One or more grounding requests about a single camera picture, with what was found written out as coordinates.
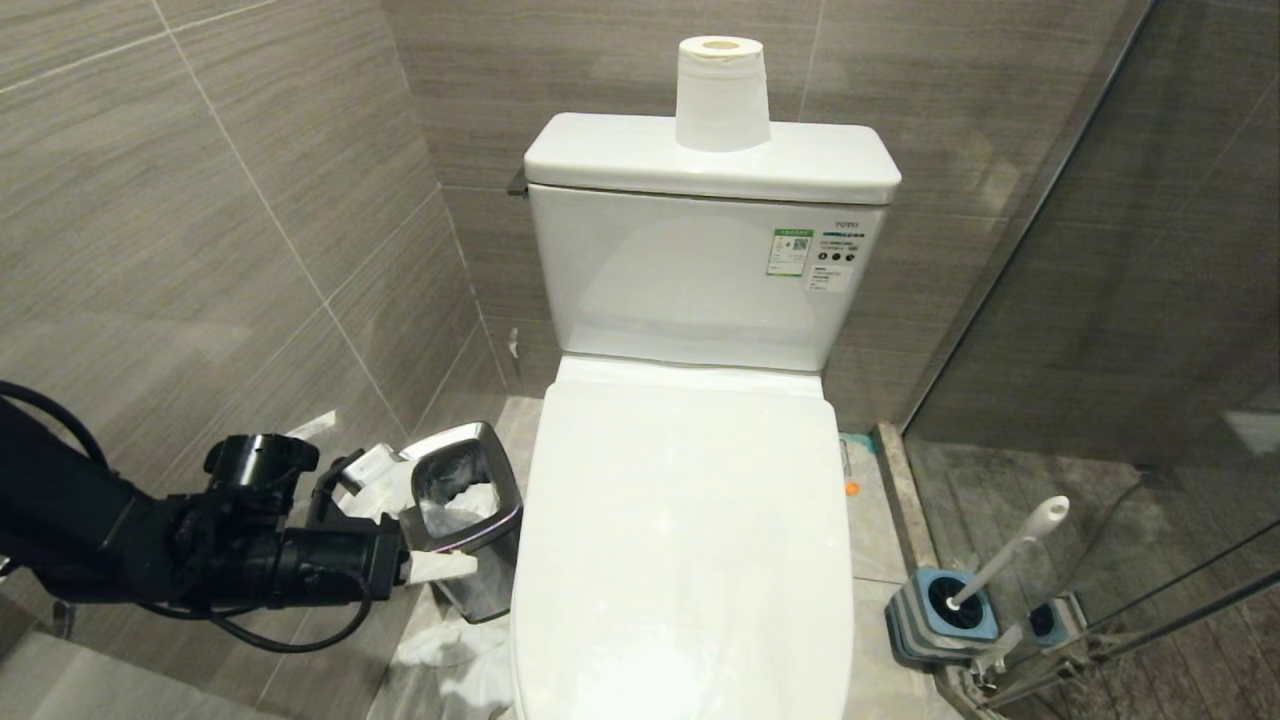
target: wall tile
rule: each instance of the wall tile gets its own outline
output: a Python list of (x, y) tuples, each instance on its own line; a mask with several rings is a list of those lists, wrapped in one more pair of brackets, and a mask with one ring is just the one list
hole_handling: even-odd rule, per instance
[(148, 492), (320, 300), (157, 40), (0, 95), (0, 374)]
[(475, 420), (497, 427), (506, 402), (507, 388), (489, 346), (489, 334), (483, 323), (476, 323), (410, 442)]
[[(204, 478), (205, 455), (229, 434), (288, 433), (333, 413), (332, 428), (306, 438), (320, 448), (319, 471), (356, 448), (380, 442), (401, 447), (408, 439), (372, 380), (324, 309), (317, 310), (288, 343), (246, 379), (228, 406), (187, 447), (168, 477)], [(311, 497), (317, 473), (298, 483), (296, 511)]]
[(1006, 228), (992, 218), (892, 210), (840, 342), (933, 352)]
[(874, 127), (902, 208), (1009, 217), (1128, 20), (1124, 3), (828, 4), (800, 119)]
[(1275, 77), (1280, 9), (1160, 3), (1055, 187), (1047, 217), (1148, 224), (1176, 211)]
[(479, 319), (440, 192), (330, 306), (401, 427), (413, 428)]
[(234, 10), (250, 8), (265, 0), (156, 0), (165, 22), (172, 28), (207, 20)]
[(865, 433), (876, 423), (901, 423), (915, 404), (916, 379), (927, 354), (865, 350), (837, 345), (823, 372), (822, 388), (836, 409), (841, 432)]
[(0, 88), (159, 32), (147, 0), (9, 0), (0, 5)]
[[(547, 388), (556, 382), (559, 370), (559, 341), (556, 340), (556, 327), (550, 322), (517, 320), (511, 318), (485, 316), (485, 325), (498, 348), (498, 363), (502, 377), (507, 379), (507, 392), (527, 397), (543, 397)], [(511, 356), (507, 345), (511, 332), (518, 338), (520, 359)]]
[(282, 0), (178, 40), (323, 293), (434, 190), (375, 5)]
[(467, 272), (485, 315), (550, 320), (529, 201), (493, 190), (445, 188)]
[(695, 35), (764, 42), (773, 119), (797, 119), (818, 17), (815, 0), (383, 6), (443, 181), (492, 190), (556, 113), (673, 114), (676, 46)]

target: toilet brush holder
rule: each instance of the toilet brush holder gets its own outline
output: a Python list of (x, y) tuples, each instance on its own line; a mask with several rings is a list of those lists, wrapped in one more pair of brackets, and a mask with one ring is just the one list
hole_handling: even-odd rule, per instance
[(900, 665), (931, 670), (938, 664), (968, 665), (986, 652), (1000, 634), (986, 591), (947, 606), (970, 573), (920, 568), (886, 607), (890, 644)]

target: toilet seat lid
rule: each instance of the toilet seat lid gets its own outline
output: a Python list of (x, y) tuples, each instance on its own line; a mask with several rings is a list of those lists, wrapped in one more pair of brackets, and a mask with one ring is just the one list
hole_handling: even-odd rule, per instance
[(838, 720), (852, 569), (814, 397), (557, 382), (512, 615), (527, 720)]

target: toilet paper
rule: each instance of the toilet paper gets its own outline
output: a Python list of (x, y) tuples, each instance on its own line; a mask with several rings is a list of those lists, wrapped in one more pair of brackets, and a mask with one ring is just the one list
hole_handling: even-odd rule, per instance
[(764, 46), (746, 37), (718, 35), (682, 41), (676, 142), (692, 150), (732, 152), (769, 138)]

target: white toilet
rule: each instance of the white toilet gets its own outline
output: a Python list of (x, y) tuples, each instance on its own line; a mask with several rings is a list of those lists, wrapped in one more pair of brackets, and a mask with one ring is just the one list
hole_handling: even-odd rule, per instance
[(562, 114), (525, 156), (564, 360), (512, 605), (524, 720), (840, 720), (854, 643), (819, 372), (901, 179), (864, 127), (739, 152)]

